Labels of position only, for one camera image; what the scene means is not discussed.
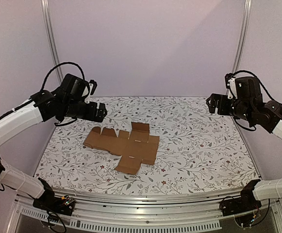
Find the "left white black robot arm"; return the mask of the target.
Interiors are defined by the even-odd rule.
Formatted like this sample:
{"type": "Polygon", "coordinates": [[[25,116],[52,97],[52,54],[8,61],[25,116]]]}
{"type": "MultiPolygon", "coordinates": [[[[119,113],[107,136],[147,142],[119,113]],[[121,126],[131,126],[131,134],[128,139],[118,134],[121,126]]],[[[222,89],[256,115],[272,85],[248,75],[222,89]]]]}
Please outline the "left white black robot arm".
{"type": "MultiPolygon", "coordinates": [[[[105,105],[90,100],[97,86],[94,80],[86,81],[67,74],[55,90],[48,91],[42,87],[20,106],[0,117],[0,148],[30,128],[52,119],[57,120],[55,125],[58,127],[65,126],[65,118],[70,118],[71,122],[78,119],[103,122],[107,115],[105,105]]],[[[33,199],[36,208],[67,215],[72,212],[72,198],[56,197],[44,179],[26,174],[8,164],[1,156],[0,184],[25,193],[33,199]]]]}

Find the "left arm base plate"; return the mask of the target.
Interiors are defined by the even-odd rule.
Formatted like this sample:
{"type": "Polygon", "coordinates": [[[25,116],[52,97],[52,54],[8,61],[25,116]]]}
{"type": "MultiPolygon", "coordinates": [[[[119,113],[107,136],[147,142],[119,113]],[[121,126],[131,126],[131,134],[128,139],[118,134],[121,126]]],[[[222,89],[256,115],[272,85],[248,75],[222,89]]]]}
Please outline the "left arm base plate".
{"type": "Polygon", "coordinates": [[[34,199],[33,207],[49,212],[72,216],[76,200],[69,195],[56,197],[53,192],[44,192],[41,197],[34,199]]]}

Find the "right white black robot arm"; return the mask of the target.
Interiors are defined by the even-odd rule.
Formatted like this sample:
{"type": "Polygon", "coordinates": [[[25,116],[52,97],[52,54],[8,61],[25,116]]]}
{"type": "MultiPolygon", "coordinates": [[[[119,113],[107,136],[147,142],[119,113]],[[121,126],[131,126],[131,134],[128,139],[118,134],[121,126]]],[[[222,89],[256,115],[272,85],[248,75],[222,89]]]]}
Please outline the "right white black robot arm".
{"type": "MultiPolygon", "coordinates": [[[[235,121],[241,119],[249,124],[248,131],[260,126],[270,135],[282,141],[282,103],[263,100],[266,90],[259,78],[253,74],[236,77],[234,73],[225,76],[228,94],[212,94],[207,100],[210,113],[231,116],[235,121]]],[[[282,178],[276,180],[255,179],[249,181],[238,198],[225,198],[219,208],[224,216],[251,211],[261,207],[261,201],[282,199],[282,178]]]]}

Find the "brown cardboard box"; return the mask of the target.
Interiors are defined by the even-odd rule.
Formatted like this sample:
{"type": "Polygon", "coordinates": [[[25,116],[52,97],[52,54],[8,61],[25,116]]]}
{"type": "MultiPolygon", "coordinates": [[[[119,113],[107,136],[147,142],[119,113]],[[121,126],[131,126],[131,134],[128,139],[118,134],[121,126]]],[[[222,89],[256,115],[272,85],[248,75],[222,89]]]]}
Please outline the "brown cardboard box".
{"type": "Polygon", "coordinates": [[[115,170],[135,175],[142,164],[154,165],[159,147],[159,136],[151,135],[149,124],[132,122],[130,132],[113,128],[94,127],[84,141],[86,147],[120,156],[115,170]]]}

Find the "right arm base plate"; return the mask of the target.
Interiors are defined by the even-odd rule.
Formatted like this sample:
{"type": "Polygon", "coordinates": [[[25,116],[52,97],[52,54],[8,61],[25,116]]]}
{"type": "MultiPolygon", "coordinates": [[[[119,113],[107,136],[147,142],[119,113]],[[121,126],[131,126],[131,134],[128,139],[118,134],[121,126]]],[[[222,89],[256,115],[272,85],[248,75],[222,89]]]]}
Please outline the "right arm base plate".
{"type": "Polygon", "coordinates": [[[226,196],[219,203],[219,209],[223,216],[231,216],[240,214],[247,211],[252,211],[262,207],[262,204],[258,200],[247,200],[243,197],[234,198],[232,196],[226,196]]]}

